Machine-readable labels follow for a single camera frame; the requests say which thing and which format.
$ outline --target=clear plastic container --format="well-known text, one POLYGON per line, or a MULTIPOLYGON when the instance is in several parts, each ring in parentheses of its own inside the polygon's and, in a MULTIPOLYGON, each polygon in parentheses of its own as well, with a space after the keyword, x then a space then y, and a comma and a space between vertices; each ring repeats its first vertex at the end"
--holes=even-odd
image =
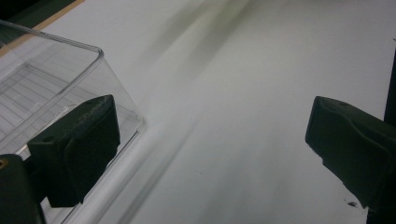
MULTIPOLYGON (((119 154, 143 117, 101 49, 0 21, 0 154, 29 156, 26 143, 84 101, 112 94, 120 127, 119 154)), ((48 223, 72 208, 42 203, 48 223)))

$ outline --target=brown edge strip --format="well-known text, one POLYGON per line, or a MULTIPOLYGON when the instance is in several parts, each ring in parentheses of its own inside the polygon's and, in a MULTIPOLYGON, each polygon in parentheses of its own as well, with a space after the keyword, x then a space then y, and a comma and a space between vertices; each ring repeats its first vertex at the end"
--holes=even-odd
MULTIPOLYGON (((63 9, 61 9, 60 11, 58 11, 57 13, 53 14, 52 16, 50 16, 49 18, 47 18, 46 20, 40 22, 37 26, 35 26, 33 29, 34 30, 42 30, 45 27, 47 27, 48 25, 50 25, 51 23, 53 23, 54 21, 58 20, 59 18, 61 18, 64 14, 66 14, 67 12, 71 11, 73 8, 75 8, 76 6, 78 6, 79 4, 81 4, 82 2, 84 2, 85 0, 76 0, 73 3, 71 3, 70 5, 68 5, 67 7, 64 7, 63 9)), ((25 42, 26 40, 28 40, 31 36, 30 35, 23 35, 20 38, 14 40, 13 42, 9 43, 8 45, 6 45, 5 48, 0 48, 0 57, 2 57, 3 55, 5 55, 7 52, 9 52, 11 49, 15 49, 18 45, 20 45, 21 43, 25 42)))

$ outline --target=small black mark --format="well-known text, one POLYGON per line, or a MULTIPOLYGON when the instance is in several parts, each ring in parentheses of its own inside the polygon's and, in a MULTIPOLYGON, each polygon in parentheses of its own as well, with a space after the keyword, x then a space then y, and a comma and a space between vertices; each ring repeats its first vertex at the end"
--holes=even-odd
POLYGON ((347 203, 347 205, 352 206, 352 207, 358 207, 358 204, 354 203, 354 202, 347 203))

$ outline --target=table surface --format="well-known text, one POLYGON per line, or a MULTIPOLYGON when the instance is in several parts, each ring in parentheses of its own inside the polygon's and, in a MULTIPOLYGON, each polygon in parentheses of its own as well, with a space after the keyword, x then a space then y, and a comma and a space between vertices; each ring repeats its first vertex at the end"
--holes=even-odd
POLYGON ((317 95, 383 118, 395 12, 394 0, 86 0, 44 32, 102 48, 146 129, 68 221, 365 223, 304 135, 317 95))

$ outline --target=white table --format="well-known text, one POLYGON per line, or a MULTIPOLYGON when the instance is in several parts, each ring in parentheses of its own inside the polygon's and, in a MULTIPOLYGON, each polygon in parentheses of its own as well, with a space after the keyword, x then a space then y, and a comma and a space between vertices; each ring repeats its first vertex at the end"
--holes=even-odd
POLYGON ((365 223, 304 135, 317 95, 383 118, 395 12, 393 0, 86 0, 44 32, 101 47, 147 128, 69 222, 365 223))

